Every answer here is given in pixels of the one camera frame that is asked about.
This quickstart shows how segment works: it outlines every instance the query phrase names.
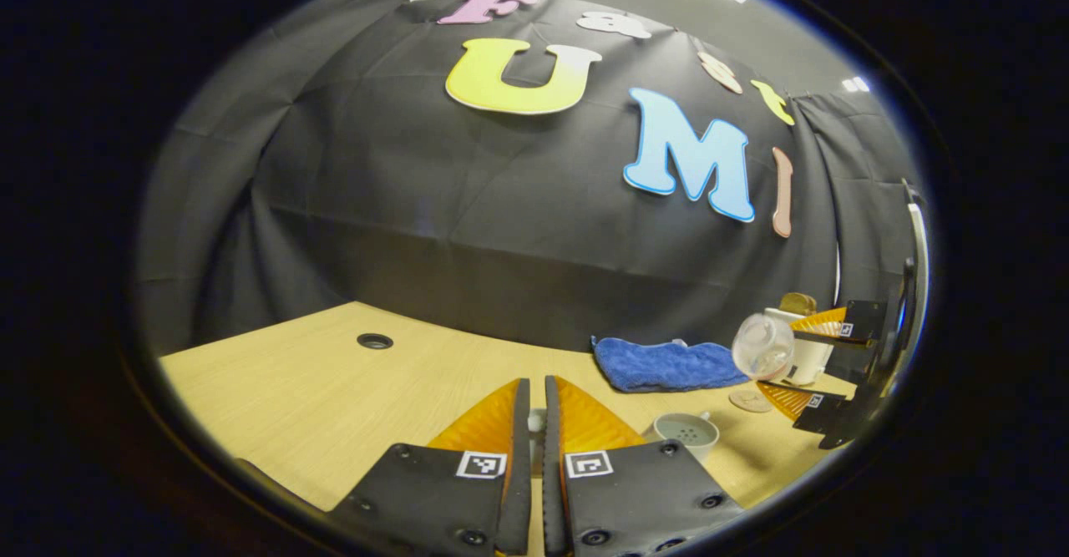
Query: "yellow letter u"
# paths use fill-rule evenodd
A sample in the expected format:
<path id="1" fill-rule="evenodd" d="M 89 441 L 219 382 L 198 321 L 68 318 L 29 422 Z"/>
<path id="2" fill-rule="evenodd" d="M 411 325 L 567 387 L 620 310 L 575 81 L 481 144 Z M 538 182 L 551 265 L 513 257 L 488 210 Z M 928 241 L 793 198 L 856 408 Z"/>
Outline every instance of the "yellow letter u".
<path id="1" fill-rule="evenodd" d="M 590 63 L 601 61 L 598 51 L 573 46 L 547 46 L 557 55 L 549 81 L 541 88 L 516 88 L 501 81 L 512 55 L 530 48 L 523 40 L 467 40 L 466 51 L 446 79 L 446 92 L 454 100 L 475 109 L 515 114 L 546 114 L 569 109 L 587 89 Z"/>

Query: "letter m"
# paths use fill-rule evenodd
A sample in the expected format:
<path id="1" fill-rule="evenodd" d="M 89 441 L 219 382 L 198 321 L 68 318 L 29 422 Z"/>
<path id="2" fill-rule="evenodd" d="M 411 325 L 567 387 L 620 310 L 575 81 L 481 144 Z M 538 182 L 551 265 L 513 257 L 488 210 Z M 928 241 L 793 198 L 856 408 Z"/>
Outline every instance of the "letter m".
<path id="1" fill-rule="evenodd" d="M 638 158 L 623 168 L 623 181 L 655 195 L 675 192 L 676 180 L 668 173 L 671 153 L 688 199 L 701 197 L 715 170 L 709 205 L 732 219 L 753 221 L 754 206 L 746 187 L 746 135 L 725 120 L 713 120 L 698 139 L 671 97 L 639 88 L 631 89 L 630 94 L 641 108 L 642 129 Z"/>

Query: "round coaster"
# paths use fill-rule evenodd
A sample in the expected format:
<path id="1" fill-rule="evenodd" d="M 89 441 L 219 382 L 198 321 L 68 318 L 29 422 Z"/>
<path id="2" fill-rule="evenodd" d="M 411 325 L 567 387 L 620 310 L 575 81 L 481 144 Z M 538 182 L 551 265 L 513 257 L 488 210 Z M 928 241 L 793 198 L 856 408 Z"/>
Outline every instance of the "round coaster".
<path id="1" fill-rule="evenodd" d="M 772 409 L 772 403 L 760 392 L 753 390 L 735 390 L 728 394 L 728 400 L 734 406 L 750 413 L 765 413 Z"/>

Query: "blue cloth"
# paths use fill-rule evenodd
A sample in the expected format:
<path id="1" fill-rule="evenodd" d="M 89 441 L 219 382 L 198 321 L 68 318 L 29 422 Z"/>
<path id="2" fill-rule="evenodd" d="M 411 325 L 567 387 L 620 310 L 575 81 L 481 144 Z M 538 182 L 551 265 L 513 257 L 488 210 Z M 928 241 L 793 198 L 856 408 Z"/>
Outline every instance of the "blue cloth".
<path id="1" fill-rule="evenodd" d="M 685 346 L 642 346 L 618 338 L 590 337 L 594 359 L 614 388 L 621 392 L 680 392 L 723 388 L 746 382 L 731 359 L 731 351 L 710 341 Z"/>

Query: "table surface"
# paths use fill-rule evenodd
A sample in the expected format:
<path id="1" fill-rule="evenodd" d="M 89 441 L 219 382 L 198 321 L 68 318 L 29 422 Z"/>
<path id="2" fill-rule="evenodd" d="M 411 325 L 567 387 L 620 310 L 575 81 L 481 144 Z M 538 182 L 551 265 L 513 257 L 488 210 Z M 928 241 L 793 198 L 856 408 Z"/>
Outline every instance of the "table surface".
<path id="1" fill-rule="evenodd" d="M 357 344 L 361 334 L 393 340 Z M 614 390 L 589 353 L 496 340 L 419 322 L 359 303 L 214 341 L 160 359 L 188 411 L 234 458 L 245 459 L 310 504 L 330 510 L 394 443 L 424 445 L 481 398 L 516 377 L 545 407 L 544 377 L 561 375 L 638 433 L 668 412 L 709 412 L 721 439 L 703 465 L 750 508 L 831 454 L 821 436 L 779 412 L 728 401 L 753 382 L 690 392 Z M 821 375 L 807 389 L 853 396 Z M 541 480 L 531 489 L 528 555 L 542 554 Z"/>

